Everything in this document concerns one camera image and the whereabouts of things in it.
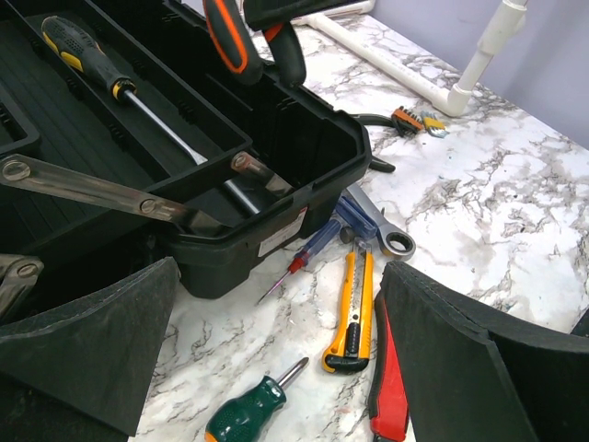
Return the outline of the yellow utility knife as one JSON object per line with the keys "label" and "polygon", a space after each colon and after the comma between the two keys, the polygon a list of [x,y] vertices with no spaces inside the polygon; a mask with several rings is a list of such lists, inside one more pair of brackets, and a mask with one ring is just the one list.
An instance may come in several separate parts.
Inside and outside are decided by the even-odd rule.
{"label": "yellow utility knife", "polygon": [[346,256],[335,338],[322,356],[323,369],[329,373],[354,374],[368,366],[374,302],[373,271],[371,246],[356,238],[352,251]]}

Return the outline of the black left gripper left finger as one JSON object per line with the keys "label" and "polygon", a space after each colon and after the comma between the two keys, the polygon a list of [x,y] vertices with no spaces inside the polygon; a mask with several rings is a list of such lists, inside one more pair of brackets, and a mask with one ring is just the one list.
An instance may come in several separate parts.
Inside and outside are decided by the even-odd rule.
{"label": "black left gripper left finger", "polygon": [[167,257],[2,326],[2,436],[135,436],[178,285]]}

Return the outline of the ratchet wrench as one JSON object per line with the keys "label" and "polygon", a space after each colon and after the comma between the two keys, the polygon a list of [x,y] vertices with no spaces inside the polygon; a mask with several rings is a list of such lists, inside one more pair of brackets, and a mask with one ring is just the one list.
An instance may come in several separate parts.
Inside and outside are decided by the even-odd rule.
{"label": "ratchet wrench", "polygon": [[375,222],[376,238],[381,252],[392,260],[408,261],[416,250],[414,239],[405,231],[389,222],[359,184],[354,183],[349,185],[347,192],[357,205]]}

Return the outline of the blue clear-handled screwdriver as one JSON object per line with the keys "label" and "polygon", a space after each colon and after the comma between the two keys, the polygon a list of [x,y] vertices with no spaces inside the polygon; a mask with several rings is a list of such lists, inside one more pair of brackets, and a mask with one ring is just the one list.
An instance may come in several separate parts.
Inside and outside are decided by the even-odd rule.
{"label": "blue clear-handled screwdriver", "polygon": [[277,289],[291,274],[306,267],[312,258],[317,256],[325,246],[336,236],[342,227],[341,221],[331,218],[329,222],[319,229],[315,235],[293,257],[280,279],[257,301],[259,304],[265,297]]}

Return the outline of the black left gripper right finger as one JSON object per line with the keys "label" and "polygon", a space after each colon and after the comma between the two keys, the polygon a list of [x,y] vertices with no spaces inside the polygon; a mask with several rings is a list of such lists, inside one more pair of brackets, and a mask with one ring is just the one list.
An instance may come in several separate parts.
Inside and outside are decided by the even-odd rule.
{"label": "black left gripper right finger", "polygon": [[518,319],[404,262],[381,283],[419,441],[584,441],[588,335]]}

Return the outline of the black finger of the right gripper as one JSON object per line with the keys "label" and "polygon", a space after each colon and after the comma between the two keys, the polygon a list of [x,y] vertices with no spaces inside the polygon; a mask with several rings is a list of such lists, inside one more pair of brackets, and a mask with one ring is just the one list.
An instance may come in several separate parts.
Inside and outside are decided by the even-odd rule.
{"label": "black finger of the right gripper", "polygon": [[293,19],[340,6],[356,4],[346,0],[246,0],[245,21],[253,30],[269,29]]}

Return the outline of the green stubby screwdriver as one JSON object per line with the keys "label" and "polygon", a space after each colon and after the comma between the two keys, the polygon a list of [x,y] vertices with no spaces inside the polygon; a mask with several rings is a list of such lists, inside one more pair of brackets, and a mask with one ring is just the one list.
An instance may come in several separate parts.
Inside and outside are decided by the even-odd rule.
{"label": "green stubby screwdriver", "polygon": [[309,362],[303,357],[280,378],[264,376],[242,395],[225,402],[205,427],[205,441],[257,441],[272,415],[287,401],[284,389]]}

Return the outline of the black plastic toolbox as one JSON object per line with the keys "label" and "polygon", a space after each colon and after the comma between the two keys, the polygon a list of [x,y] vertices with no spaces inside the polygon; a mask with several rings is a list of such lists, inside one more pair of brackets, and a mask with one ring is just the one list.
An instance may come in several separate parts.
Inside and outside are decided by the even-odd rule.
{"label": "black plastic toolbox", "polygon": [[[41,22],[88,32],[137,86],[137,97],[196,152],[197,165],[141,111],[116,101],[45,42]],[[365,173],[365,129],[278,70],[240,85],[204,19],[177,1],[5,1],[1,5],[1,251],[42,263],[15,320],[88,295],[164,256],[197,297],[218,298],[270,253],[324,225]],[[58,197],[51,171],[116,183],[212,216],[191,230]],[[224,188],[258,206],[249,215]]]}

